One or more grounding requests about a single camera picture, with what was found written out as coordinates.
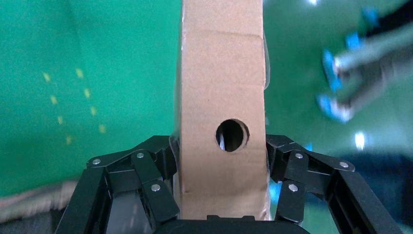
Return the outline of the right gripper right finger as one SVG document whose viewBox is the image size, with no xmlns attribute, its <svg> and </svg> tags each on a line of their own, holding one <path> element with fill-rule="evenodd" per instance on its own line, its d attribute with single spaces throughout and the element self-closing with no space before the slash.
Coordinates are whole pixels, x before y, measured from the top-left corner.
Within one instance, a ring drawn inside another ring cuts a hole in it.
<svg viewBox="0 0 413 234">
<path fill-rule="evenodd" d="M 327 203 L 341 234 L 400 234 L 395 220 L 352 163 L 309 151 L 283 135 L 266 135 L 270 177 L 282 184 L 276 221 L 300 226 L 307 193 Z"/>
</svg>

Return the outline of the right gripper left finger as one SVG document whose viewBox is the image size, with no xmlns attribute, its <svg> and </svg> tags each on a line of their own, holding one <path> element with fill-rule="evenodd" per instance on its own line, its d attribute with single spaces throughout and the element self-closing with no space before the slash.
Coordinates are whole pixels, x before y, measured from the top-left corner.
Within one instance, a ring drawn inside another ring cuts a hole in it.
<svg viewBox="0 0 413 234">
<path fill-rule="evenodd" d="M 138 204 L 155 231 L 180 210 L 165 180 L 177 172 L 168 136 L 152 136 L 132 149 L 89 159 L 57 226 L 57 234 L 104 234 L 113 200 L 137 192 Z"/>
</svg>

